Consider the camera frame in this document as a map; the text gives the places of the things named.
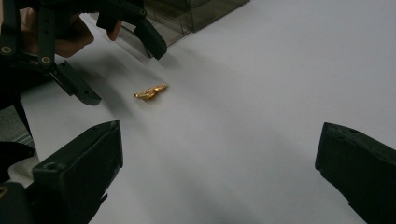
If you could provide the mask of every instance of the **gold object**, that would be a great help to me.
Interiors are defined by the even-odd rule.
[[[141,91],[138,93],[134,93],[134,97],[138,99],[142,99],[145,101],[152,100],[154,96],[157,94],[159,91],[163,91],[168,87],[166,84],[158,85],[149,89],[146,89],[145,91]]]

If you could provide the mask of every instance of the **transparent plastic box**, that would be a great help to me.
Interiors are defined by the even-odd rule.
[[[189,32],[197,32],[241,7],[249,0],[146,0],[154,27],[169,45]]]

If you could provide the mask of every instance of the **white surface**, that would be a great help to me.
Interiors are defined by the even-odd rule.
[[[38,156],[120,120],[124,167],[92,223],[364,223],[314,162],[325,121],[396,148],[395,11],[252,0],[158,62],[92,27],[68,61],[103,102],[56,84],[23,95]],[[133,97],[162,83],[153,102]]]

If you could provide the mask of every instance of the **screw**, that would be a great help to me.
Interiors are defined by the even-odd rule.
[[[10,48],[9,46],[4,46],[1,48],[1,51],[3,53],[9,54],[10,52],[12,52],[12,48]]]
[[[41,58],[41,62],[50,63],[50,58],[49,57],[43,57],[43,58]]]

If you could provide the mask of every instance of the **black plastic part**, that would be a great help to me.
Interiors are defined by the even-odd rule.
[[[99,105],[102,98],[79,76],[70,64],[65,61],[50,73],[56,82],[69,94],[86,105]]]
[[[161,59],[166,53],[167,46],[165,40],[157,33],[148,20],[139,21],[134,29],[134,33],[157,60]]]
[[[96,22],[96,26],[111,32],[116,26],[116,23],[117,19],[109,17],[104,13],[100,13]]]
[[[105,13],[108,17],[131,24],[147,16],[146,10],[131,0],[98,1],[97,10],[99,13]]]
[[[3,23],[1,24],[0,55],[14,56],[22,43],[21,18],[19,9],[14,1],[3,1]]]
[[[42,7],[39,11],[38,63],[44,68],[54,64],[55,59],[55,11]]]
[[[34,149],[21,143],[0,142],[0,183],[9,180],[8,168],[12,164],[33,157],[34,153]]]
[[[315,167],[367,223],[396,223],[396,151],[356,130],[323,125]]]
[[[121,167],[118,121],[82,133],[33,169],[27,190],[35,223],[88,223]]]
[[[35,224],[21,184],[0,184],[0,223]]]

